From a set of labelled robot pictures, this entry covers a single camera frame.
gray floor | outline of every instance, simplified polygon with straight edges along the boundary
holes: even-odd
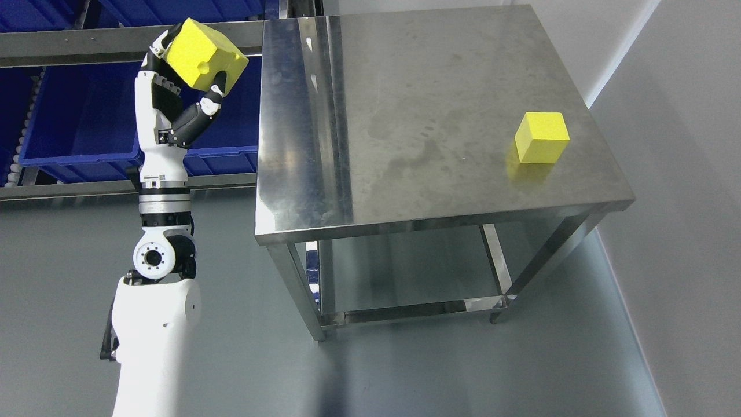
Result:
[[[431,318],[341,329],[318,344],[252,237],[252,191],[200,191],[194,200],[205,310],[186,369],[193,416],[661,415],[593,235],[496,326],[486,314]],[[338,266],[338,302],[374,306],[490,285],[485,275],[462,285],[448,271],[482,271],[482,249],[464,239],[471,231],[449,232],[421,239],[432,245],[432,267],[407,281],[388,281],[389,269],[410,268],[396,250]],[[0,415],[110,414],[118,365],[97,354],[140,233],[135,196],[0,203]],[[509,255],[517,263],[518,249]]]

table top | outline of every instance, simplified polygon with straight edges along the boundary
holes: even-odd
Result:
[[[634,200],[528,5],[265,22],[261,245],[625,209]],[[526,111],[563,113],[520,164]]]

table leg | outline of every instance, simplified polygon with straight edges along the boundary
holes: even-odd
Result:
[[[565,217],[543,246],[538,249],[519,277],[512,282],[509,289],[503,291],[504,294],[518,295],[534,278],[550,274],[587,237],[604,216],[605,213],[593,213]],[[502,310],[493,311],[489,321],[494,323],[500,314]]]
[[[288,289],[293,303],[296,304],[296,308],[299,310],[309,333],[311,333],[311,337],[315,341],[325,340],[327,336],[319,324],[319,309],[309,289],[306,271],[301,258],[299,258],[296,245],[288,243],[268,246],[268,253],[273,258],[278,273],[283,278],[283,283]]]

robotic hand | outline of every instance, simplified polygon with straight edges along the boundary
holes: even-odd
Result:
[[[182,80],[164,60],[180,28],[171,27],[152,43],[134,82],[144,165],[129,176],[139,191],[144,235],[133,251],[136,268],[119,280],[100,354],[121,364],[114,417],[179,414],[186,341],[200,316],[194,224],[182,160],[218,116],[227,74],[217,73],[203,98],[183,111]],[[171,273],[180,280],[161,283]]]

metal shelving rack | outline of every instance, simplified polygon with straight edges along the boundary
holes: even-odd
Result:
[[[91,29],[97,22],[100,7],[97,0],[86,1],[75,24],[79,29],[0,33],[0,68],[139,61],[152,39],[169,27]],[[266,19],[320,15],[321,0],[266,0]],[[208,26],[225,34],[245,55],[262,55],[263,21]],[[21,177],[26,181],[20,186],[0,188],[0,201],[135,193],[128,181],[34,185],[33,173]],[[244,188],[255,184],[255,174],[210,175],[191,177],[188,181],[192,189]]]

